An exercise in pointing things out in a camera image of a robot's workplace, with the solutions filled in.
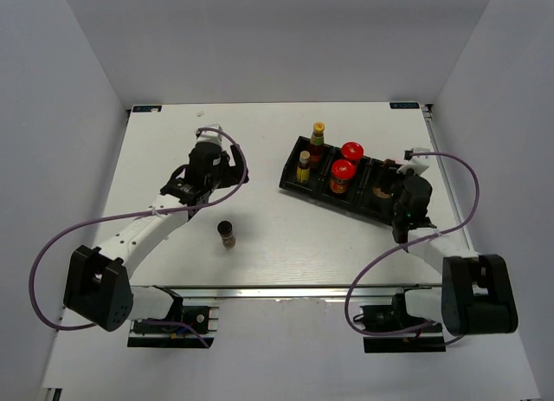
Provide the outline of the red-lid sauce jar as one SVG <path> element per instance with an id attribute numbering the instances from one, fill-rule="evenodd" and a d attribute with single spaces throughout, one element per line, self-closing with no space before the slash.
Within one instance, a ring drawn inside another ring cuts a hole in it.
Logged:
<path id="1" fill-rule="evenodd" d="M 361 159 L 364 157 L 364 148 L 357 142 L 346 142 L 341 147 L 341 156 L 357 168 Z"/>
<path id="2" fill-rule="evenodd" d="M 356 174 L 354 165 L 345 160 L 338 159 L 332 163 L 329 189 L 335 195 L 345 194 Z"/>

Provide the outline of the black-lid spice bottle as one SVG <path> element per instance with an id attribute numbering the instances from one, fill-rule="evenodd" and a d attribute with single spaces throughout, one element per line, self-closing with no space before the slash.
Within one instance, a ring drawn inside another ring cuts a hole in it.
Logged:
<path id="1" fill-rule="evenodd" d="M 217 225 L 217 232 L 222 239 L 222 245 L 231 249 L 235 246 L 235 234 L 233 231 L 233 224 L 230 221 L 223 220 Z"/>

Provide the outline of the yellow-label small bottle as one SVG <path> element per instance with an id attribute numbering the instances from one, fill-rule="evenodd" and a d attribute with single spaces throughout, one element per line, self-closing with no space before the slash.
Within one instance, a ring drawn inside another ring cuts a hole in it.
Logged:
<path id="1" fill-rule="evenodd" d="M 296 182 L 307 184 L 310 178 L 311 154 L 309 151 L 302 151 L 296 169 Z"/>

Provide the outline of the red-label sauce bottle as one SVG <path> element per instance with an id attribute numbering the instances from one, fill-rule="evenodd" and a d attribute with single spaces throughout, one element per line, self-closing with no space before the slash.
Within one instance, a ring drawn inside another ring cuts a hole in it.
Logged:
<path id="1" fill-rule="evenodd" d="M 317 168 L 322 159 L 325 150 L 325 124 L 315 122 L 312 126 L 312 135 L 310 138 L 308 152 L 310 153 L 310 166 Z"/>

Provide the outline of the pink-lid spice bottle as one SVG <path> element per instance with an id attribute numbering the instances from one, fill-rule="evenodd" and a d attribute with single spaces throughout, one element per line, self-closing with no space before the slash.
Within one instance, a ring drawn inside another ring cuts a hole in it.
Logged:
<path id="1" fill-rule="evenodd" d="M 389 199 L 389 198 L 391 198 L 391 195 L 390 195 L 389 193 L 382 191 L 382 190 L 381 190 L 380 188 L 378 188 L 378 187 L 374 187 L 374 188 L 372 189 L 372 191 L 373 191 L 373 194 L 374 194 L 376 197 L 379 197 L 379 198 L 381 198 L 381 199 Z"/>

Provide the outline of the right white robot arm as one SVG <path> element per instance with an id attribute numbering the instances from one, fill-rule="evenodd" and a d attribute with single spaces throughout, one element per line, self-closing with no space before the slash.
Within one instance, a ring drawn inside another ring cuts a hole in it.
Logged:
<path id="1" fill-rule="evenodd" d="M 505 260 L 457 247 L 430 222 L 430 183 L 411 168 L 387 159 L 377 174 L 375 195 L 391 201 L 392 234 L 403 250 L 441 274 L 439 288 L 405 288 L 391 302 L 392 323 L 403 331 L 440 323 L 455 336 L 513 333 L 519 318 Z"/>

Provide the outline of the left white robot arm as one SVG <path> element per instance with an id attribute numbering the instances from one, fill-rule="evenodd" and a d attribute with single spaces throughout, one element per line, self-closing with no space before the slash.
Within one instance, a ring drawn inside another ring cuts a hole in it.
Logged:
<path id="1" fill-rule="evenodd" d="M 217 141 L 199 141 L 161 188 L 149 210 L 110 239 L 71 256 L 65 307 L 111 332 L 127 320 L 155 322 L 165 331 L 183 320 L 183 299 L 168 288 L 133 286 L 139 264 L 174 230 L 205 208 L 217 189 L 248 180 L 239 146 L 224 151 Z"/>

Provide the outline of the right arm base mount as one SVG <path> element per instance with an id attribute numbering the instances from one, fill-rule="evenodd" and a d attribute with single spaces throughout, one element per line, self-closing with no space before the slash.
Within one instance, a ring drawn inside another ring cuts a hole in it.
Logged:
<path id="1" fill-rule="evenodd" d="M 425 322 L 423 318 L 407 314 L 403 293 L 395 293 L 384 304 L 365 304 L 353 316 L 353 323 L 364 332 L 390 333 L 414 327 Z M 446 345 L 442 325 L 436 324 L 414 332 L 394 336 L 364 336 L 364 352 L 367 354 L 432 353 L 445 352 Z"/>

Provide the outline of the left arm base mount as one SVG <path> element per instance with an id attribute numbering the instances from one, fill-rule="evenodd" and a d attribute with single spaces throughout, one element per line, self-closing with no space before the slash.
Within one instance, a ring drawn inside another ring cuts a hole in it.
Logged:
<path id="1" fill-rule="evenodd" d="M 131 320 L 130 348 L 210 349 L 218 329 L 220 307 L 215 300 L 198 300 L 168 290 L 172 298 L 162 314 Z"/>

